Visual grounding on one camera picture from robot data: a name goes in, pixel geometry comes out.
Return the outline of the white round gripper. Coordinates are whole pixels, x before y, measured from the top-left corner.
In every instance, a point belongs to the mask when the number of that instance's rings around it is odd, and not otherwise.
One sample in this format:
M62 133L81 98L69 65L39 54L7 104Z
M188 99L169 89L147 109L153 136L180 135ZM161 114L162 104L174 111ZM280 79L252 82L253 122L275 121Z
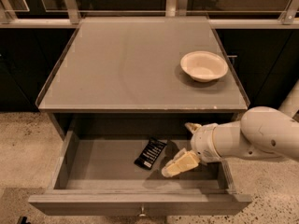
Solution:
M213 142L216 123L201 125L186 122L185 127L192 133L191 147L193 151L186 148L180 150L162 169L164 177L172 177L190 171L197 167L200 161L203 164L208 164L221 160Z

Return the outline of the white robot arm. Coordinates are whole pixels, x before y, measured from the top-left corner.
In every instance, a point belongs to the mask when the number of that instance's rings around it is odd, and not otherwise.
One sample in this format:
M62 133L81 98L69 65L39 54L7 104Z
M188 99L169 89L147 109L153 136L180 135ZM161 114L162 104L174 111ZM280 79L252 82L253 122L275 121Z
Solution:
M285 158L299 160L299 81L296 82L280 108L257 106L240 120L200 125L187 123L192 133L191 148L183 148L162 169L172 177L199 164L222 161L229 157L243 160L275 161Z

